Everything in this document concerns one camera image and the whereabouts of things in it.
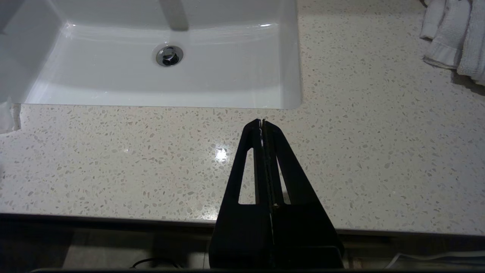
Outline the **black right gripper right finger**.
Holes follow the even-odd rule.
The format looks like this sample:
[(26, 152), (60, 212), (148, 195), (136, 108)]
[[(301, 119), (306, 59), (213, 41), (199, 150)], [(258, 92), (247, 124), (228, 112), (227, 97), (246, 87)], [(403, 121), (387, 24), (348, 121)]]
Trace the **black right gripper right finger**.
[(344, 268), (344, 247), (284, 133), (262, 122), (274, 263), (279, 268)]

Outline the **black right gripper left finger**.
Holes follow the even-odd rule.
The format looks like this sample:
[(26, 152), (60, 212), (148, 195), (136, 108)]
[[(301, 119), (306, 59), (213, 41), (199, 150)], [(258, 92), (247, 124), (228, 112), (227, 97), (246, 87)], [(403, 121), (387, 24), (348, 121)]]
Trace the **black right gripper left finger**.
[[(209, 246), (211, 268), (270, 268), (272, 227), (268, 175), (264, 161), (261, 120), (241, 133)], [(239, 194), (247, 152), (253, 150), (255, 203), (240, 204)]]

